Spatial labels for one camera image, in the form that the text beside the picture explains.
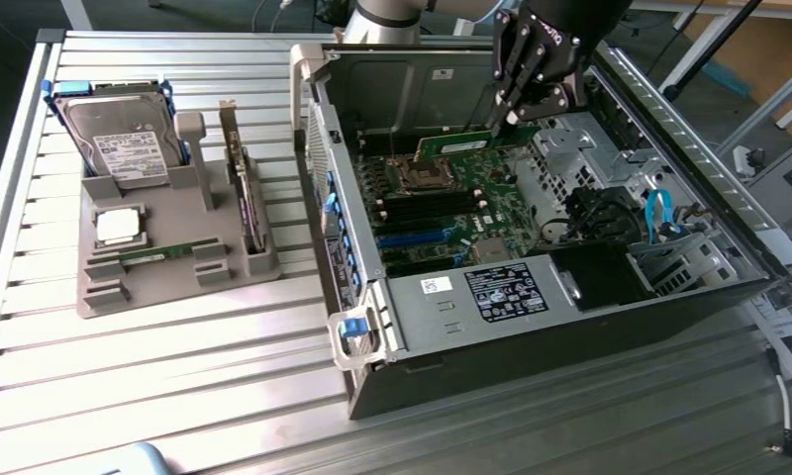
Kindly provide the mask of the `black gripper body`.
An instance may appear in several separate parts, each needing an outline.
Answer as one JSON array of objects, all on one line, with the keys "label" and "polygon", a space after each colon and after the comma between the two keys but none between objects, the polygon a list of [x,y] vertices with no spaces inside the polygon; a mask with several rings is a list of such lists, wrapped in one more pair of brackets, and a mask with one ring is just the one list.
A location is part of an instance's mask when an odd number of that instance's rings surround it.
[{"label": "black gripper body", "polygon": [[523,11],[537,17],[538,44],[546,50],[534,70],[541,82],[561,82],[581,70],[632,3],[632,0],[523,2]]}]

